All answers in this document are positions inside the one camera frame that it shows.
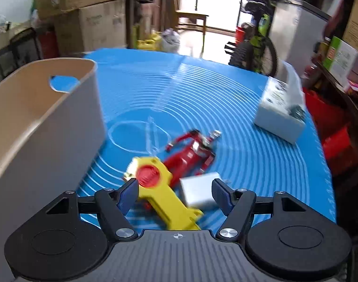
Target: metal screw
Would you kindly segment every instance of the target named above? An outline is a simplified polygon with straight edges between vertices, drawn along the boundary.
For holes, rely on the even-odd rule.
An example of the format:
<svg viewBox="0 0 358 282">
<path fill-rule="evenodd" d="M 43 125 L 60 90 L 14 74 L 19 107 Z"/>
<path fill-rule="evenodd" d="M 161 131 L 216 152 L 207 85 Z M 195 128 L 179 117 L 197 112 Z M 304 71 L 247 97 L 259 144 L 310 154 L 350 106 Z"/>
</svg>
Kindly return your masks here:
<svg viewBox="0 0 358 282">
<path fill-rule="evenodd" d="M 117 236 L 120 236 L 121 238 L 128 238 L 131 237 L 134 234 L 134 231 L 129 228 L 121 228 L 115 232 Z"/>
<path fill-rule="evenodd" d="M 238 231 L 232 228 L 225 228 L 220 231 L 220 235 L 224 238 L 234 238 L 238 235 Z"/>
</svg>

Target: action figure arm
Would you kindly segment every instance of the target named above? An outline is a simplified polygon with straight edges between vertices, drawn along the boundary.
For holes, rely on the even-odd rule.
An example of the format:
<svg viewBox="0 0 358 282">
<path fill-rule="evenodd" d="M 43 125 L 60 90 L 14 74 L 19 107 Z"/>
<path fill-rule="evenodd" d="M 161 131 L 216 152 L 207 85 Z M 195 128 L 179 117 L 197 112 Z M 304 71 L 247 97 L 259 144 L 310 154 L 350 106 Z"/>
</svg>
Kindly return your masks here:
<svg viewBox="0 0 358 282">
<path fill-rule="evenodd" d="M 187 132 L 187 133 L 183 134 L 182 136 L 177 137 L 175 140 L 172 140 L 169 144 L 167 144 L 166 151 L 170 151 L 179 142 L 181 142 L 185 139 L 191 138 L 191 137 L 195 137 L 199 133 L 200 133 L 200 131 L 198 129 L 193 129 L 190 132 Z"/>
<path fill-rule="evenodd" d="M 210 153 L 209 157 L 205 160 L 204 164 L 202 164 L 201 168 L 195 173 L 195 175 L 204 174 L 205 171 L 212 165 L 215 159 L 215 153 Z"/>
</svg>

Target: bicycle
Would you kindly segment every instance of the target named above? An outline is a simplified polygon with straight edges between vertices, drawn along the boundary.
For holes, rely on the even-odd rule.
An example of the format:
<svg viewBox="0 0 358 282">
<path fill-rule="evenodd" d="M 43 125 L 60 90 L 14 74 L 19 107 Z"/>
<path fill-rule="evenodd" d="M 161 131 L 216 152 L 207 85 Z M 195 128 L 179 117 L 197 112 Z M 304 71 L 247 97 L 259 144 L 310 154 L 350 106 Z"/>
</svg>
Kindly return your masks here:
<svg viewBox="0 0 358 282">
<path fill-rule="evenodd" d="M 244 41 L 225 45 L 225 52 L 231 54 L 229 65 L 272 77 L 276 74 L 278 58 L 269 31 L 277 1 L 248 0 L 243 12 L 252 14 L 254 23 L 242 24 Z"/>
</svg>

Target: bicycle tire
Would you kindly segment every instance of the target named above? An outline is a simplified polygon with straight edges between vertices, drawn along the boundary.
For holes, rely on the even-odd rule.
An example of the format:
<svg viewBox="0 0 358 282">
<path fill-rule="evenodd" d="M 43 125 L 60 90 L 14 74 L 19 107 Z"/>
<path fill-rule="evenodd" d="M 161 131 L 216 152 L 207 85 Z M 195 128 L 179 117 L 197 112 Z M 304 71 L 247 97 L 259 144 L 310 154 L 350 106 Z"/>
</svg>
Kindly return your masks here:
<svg viewBox="0 0 358 282">
<path fill-rule="evenodd" d="M 229 65 L 248 71 L 252 70 L 253 45 L 247 41 L 239 43 L 231 55 Z"/>
<path fill-rule="evenodd" d="M 264 74 L 266 76 L 274 77 L 277 73 L 277 67 L 278 67 L 277 51 L 269 37 L 265 37 L 264 41 L 265 41 L 265 48 L 268 48 L 268 50 L 270 52 L 270 56 L 272 57 L 272 67 L 271 67 L 271 70 L 269 71 L 269 73 L 264 73 L 264 71 L 262 70 L 262 66 L 261 66 L 261 72 L 262 72 L 262 74 Z"/>
</svg>

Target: blue table surface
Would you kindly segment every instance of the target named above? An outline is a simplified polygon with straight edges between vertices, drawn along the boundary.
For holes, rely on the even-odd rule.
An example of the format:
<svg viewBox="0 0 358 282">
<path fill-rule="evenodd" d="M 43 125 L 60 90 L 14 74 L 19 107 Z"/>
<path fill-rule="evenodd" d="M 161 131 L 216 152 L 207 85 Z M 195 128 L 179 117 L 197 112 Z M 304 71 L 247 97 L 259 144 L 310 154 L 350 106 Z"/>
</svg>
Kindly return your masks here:
<svg viewBox="0 0 358 282">
<path fill-rule="evenodd" d="M 287 191 L 335 221 L 331 176 L 309 114 L 295 145 L 253 124 L 267 77 L 161 52 L 101 49 L 87 58 L 98 64 L 107 135 L 78 195 L 120 187 L 134 156 L 164 159 L 165 145 L 188 130 L 218 129 L 222 136 L 209 171 L 217 171 L 230 187 L 247 188 L 258 196 Z M 52 85 L 69 90 L 74 81 L 56 77 Z M 153 211 L 146 212 L 138 202 L 127 218 L 139 233 L 165 228 Z M 257 215 L 254 224 L 267 218 Z M 82 219 L 98 225 L 96 215 L 84 214 Z M 216 232 L 224 220 L 220 209 L 213 209 L 205 212 L 198 225 Z"/>
</svg>

